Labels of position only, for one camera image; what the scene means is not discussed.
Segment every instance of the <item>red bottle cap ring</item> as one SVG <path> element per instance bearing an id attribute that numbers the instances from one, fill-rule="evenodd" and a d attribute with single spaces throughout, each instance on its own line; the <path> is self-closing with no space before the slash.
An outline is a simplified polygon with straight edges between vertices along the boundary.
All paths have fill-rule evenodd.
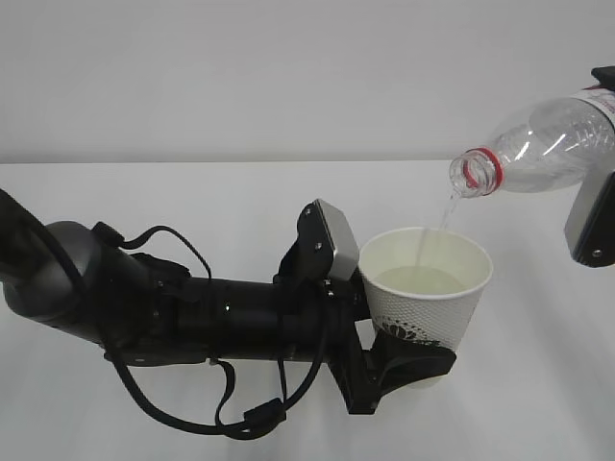
<path id="1" fill-rule="evenodd" d="M 497 158 L 497 156 L 486 147 L 477 147 L 476 149 L 470 149 L 466 152 L 466 154 L 472 151 L 478 151 L 482 154 L 485 154 L 487 158 L 489 158 L 493 163 L 493 166 L 496 170 L 496 186 L 493 190 L 496 190 L 498 187 L 500 187 L 500 185 L 502 185 L 502 182 L 504 182 L 504 169 L 502 167 L 502 164 L 500 163 L 500 159 Z M 479 187 L 479 182 L 474 179 L 472 173 L 470 172 L 470 164 L 468 160 L 465 160 L 463 162 L 463 176 L 465 176 L 465 179 L 468 182 L 468 187 L 472 189 L 476 189 L 477 187 Z"/>

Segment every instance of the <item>cable connector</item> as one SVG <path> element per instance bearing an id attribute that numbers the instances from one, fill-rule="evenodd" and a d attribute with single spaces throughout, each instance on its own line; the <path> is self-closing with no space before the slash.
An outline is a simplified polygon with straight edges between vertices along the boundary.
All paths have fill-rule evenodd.
<path id="1" fill-rule="evenodd" d="M 252 427 L 271 424 L 274 421 L 286 421 L 286 412 L 280 399 L 272 399 L 243 414 L 246 423 Z"/>

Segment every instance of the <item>bottle label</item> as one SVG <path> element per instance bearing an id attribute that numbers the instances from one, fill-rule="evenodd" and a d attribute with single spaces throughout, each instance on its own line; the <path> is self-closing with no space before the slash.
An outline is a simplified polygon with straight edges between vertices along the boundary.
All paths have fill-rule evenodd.
<path id="1" fill-rule="evenodd" d="M 591 104 L 608 118 L 615 127 L 615 92 L 606 88 L 594 86 L 586 88 L 572 95 L 575 99 L 580 99 Z"/>

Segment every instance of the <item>white table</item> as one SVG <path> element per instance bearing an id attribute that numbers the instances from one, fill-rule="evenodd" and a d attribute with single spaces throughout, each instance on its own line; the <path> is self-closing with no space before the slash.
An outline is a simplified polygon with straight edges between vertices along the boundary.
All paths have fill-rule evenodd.
<path id="1" fill-rule="evenodd" d="M 359 244 L 380 231 L 435 225 L 447 163 L 11 165 L 0 184 L 43 222 L 104 220 L 127 237 L 182 231 L 215 277 L 270 280 L 303 205 L 342 208 Z M 611 269 L 568 255 L 562 229 L 575 190 L 464 201 L 451 227 L 491 254 L 496 273 L 452 372 L 423 391 L 348 416 L 329 371 L 288 421 L 255 442 L 198 437 L 150 421 L 98 348 L 0 309 L 3 459 L 585 460 L 615 452 L 615 294 Z M 147 251 L 202 269 L 171 237 Z M 227 421 L 278 395 L 276 367 L 236 362 Z M 290 364 L 290 386 L 307 370 Z M 163 409 L 210 423 L 223 374 L 208 366 L 136 370 Z"/>

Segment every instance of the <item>pale yellow liquid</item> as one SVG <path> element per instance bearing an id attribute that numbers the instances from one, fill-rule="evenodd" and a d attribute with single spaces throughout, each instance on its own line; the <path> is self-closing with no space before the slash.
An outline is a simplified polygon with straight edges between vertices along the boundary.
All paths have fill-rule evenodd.
<path id="1" fill-rule="evenodd" d="M 377 276 L 376 281 L 394 290 L 417 295 L 449 295 L 466 289 L 450 274 L 426 266 L 389 269 Z"/>

